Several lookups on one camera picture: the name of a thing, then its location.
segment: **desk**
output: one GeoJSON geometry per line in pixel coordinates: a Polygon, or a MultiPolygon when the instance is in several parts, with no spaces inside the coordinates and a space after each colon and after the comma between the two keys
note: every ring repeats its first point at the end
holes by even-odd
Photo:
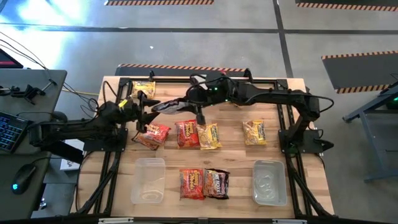
{"type": "MultiPolygon", "coordinates": [[[[118,89],[121,77],[104,77],[110,85],[118,89]]],[[[287,79],[289,88],[305,90],[303,79],[287,79]]],[[[156,83],[155,98],[167,101],[185,95],[188,83],[156,83]]],[[[258,87],[269,88],[265,84],[258,87]]],[[[114,101],[115,97],[107,88],[106,99],[114,101]]],[[[102,92],[99,104],[103,103],[102,92]]],[[[215,218],[293,218],[290,190],[287,189],[288,202],[284,207],[260,206],[252,199],[252,167],[256,160],[275,160],[285,164],[285,158],[280,152],[277,132],[279,128],[276,105],[256,104],[237,108],[230,104],[216,105],[204,109],[208,123],[218,123],[220,141],[223,147],[215,151],[177,149],[177,134],[174,122],[195,119],[191,113],[181,113],[178,116],[159,115],[154,122],[172,128],[164,146],[157,151],[150,151],[144,146],[130,141],[136,134],[135,124],[127,123],[129,138],[126,150],[122,153],[118,179],[114,193],[112,217],[215,217],[215,218]],[[248,147],[244,145],[242,121],[264,119],[268,145],[248,147]],[[130,201],[132,182],[134,180],[134,162],[140,157],[161,157],[166,163],[165,194],[160,204],[133,205],[130,201]],[[229,200],[206,198],[204,201],[180,200],[179,169],[181,168],[217,168],[228,170],[229,200]]],[[[103,163],[103,152],[94,152],[83,164],[79,179],[79,204],[90,197],[98,185],[103,163]]],[[[324,208],[333,213],[325,171],[319,158],[304,154],[303,164],[309,189],[324,208]]],[[[104,208],[107,189],[103,197],[104,208]]],[[[303,210],[301,191],[298,197],[303,210]]]]}
{"type": "MultiPolygon", "coordinates": [[[[0,111],[13,115],[25,111],[53,112],[67,73],[64,70],[49,70],[49,72],[52,79],[58,85],[48,87],[45,91],[45,96],[36,96],[33,99],[36,105],[28,103],[23,98],[0,96],[0,111]]],[[[0,85],[18,86],[21,90],[24,90],[28,84],[33,87],[43,88],[48,83],[47,75],[47,72],[44,70],[0,69],[0,85]]],[[[45,113],[25,113],[20,116],[38,122],[50,119],[50,115],[45,113]]],[[[38,169],[32,178],[28,190],[22,195],[14,195],[11,192],[11,182],[15,173],[22,165],[30,163],[34,159],[49,157],[51,155],[49,152],[28,155],[39,151],[40,149],[29,144],[28,136],[24,138],[14,154],[9,155],[6,152],[0,151],[0,176],[2,178],[0,184],[0,220],[30,218],[33,209],[38,205],[36,199],[41,196],[39,194],[47,166],[49,165],[48,159],[42,159],[35,163],[38,169]]]]}

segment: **yellow noodle package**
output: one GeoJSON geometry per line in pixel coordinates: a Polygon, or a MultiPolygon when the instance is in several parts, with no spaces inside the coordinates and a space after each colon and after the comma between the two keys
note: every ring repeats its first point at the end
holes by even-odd
{"type": "Polygon", "coordinates": [[[244,143],[246,145],[266,145],[266,130],[263,120],[243,122],[244,143]]]}
{"type": "Polygon", "coordinates": [[[139,90],[144,92],[148,99],[153,99],[155,95],[155,82],[134,81],[132,83],[132,96],[137,97],[139,90]]]}
{"type": "Polygon", "coordinates": [[[221,147],[217,124],[198,125],[198,136],[201,150],[221,147]]]}

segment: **computer mouse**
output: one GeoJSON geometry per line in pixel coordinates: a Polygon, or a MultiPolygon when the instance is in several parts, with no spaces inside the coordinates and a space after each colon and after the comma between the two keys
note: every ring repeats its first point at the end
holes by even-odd
{"type": "Polygon", "coordinates": [[[23,194],[29,187],[30,180],[36,171],[36,166],[33,164],[23,165],[15,174],[14,180],[11,184],[11,190],[14,194],[23,194]]]}

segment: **white paper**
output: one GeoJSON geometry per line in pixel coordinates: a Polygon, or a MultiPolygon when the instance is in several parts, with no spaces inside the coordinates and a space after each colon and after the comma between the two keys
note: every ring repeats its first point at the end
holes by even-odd
{"type": "MultiPolygon", "coordinates": [[[[85,146],[85,143],[82,142],[81,140],[69,139],[65,140],[65,143],[81,150],[81,153],[83,153],[83,147],[85,146]]],[[[71,162],[66,159],[61,160],[60,170],[77,170],[77,169],[79,169],[79,164],[77,164],[76,162],[71,162]]]]}

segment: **black desk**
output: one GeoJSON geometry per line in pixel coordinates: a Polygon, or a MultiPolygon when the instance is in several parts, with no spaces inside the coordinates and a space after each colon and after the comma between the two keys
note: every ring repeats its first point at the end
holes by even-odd
{"type": "MultiPolygon", "coordinates": [[[[46,89],[45,96],[36,96],[33,101],[35,105],[28,103],[23,98],[12,98],[10,96],[0,96],[0,111],[17,114],[20,112],[53,112],[57,104],[58,97],[62,90],[62,85],[67,76],[64,70],[49,70],[52,80],[58,85],[50,86],[46,89]]],[[[1,86],[18,86],[21,90],[26,88],[27,84],[33,87],[43,88],[48,83],[48,73],[44,70],[24,70],[24,69],[0,69],[1,86]]],[[[45,113],[24,113],[20,117],[32,121],[48,121],[49,114],[45,113]]],[[[40,195],[44,175],[49,164],[48,159],[37,161],[35,165],[37,170],[29,185],[29,189],[22,195],[14,195],[11,192],[11,182],[14,174],[24,164],[32,162],[40,157],[49,157],[51,153],[40,152],[35,155],[28,155],[40,152],[36,147],[29,144],[29,138],[26,136],[13,155],[0,151],[0,220],[14,220],[21,218],[30,218],[33,209],[37,206],[37,197],[40,195]]]]}

